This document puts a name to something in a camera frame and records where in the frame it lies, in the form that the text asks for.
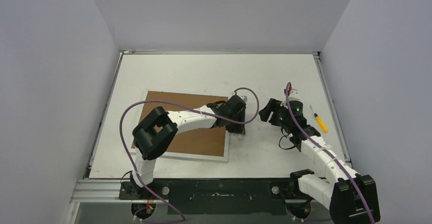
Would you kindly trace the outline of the white picture frame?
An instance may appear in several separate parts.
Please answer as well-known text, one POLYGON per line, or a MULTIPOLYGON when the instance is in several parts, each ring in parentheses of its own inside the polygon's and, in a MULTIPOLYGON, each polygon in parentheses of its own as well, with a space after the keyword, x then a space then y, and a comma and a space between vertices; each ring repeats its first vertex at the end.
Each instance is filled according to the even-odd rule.
MULTIPOLYGON (((162 100, 199 108, 216 101, 227 101, 230 94, 174 93, 145 89, 141 100, 162 100)), ((173 139, 162 158, 202 161, 228 161, 229 133, 224 128, 196 129, 173 139)))

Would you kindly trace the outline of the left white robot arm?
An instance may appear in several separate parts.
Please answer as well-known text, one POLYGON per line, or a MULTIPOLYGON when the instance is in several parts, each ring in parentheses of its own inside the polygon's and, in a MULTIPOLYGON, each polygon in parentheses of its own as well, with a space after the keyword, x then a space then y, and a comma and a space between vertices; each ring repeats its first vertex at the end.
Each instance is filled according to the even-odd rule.
POLYGON ((213 102, 198 108, 182 111, 154 108, 132 131, 136 147, 132 192, 139 199, 151 195, 154 169, 178 134, 210 128, 224 128, 233 134, 245 134, 246 102, 238 95, 227 101, 213 102))

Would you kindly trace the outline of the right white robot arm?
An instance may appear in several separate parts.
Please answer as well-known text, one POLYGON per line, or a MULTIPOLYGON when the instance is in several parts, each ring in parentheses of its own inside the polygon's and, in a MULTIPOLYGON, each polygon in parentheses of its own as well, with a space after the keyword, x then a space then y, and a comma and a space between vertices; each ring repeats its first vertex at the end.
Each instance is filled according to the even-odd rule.
POLYGON ((376 183, 340 159, 320 132, 308 124, 300 101, 270 99, 259 112, 260 119, 280 127, 296 149, 310 158, 323 173, 310 170, 291 173, 288 191, 294 198, 309 195, 325 206, 333 223, 377 223, 381 220, 376 183))

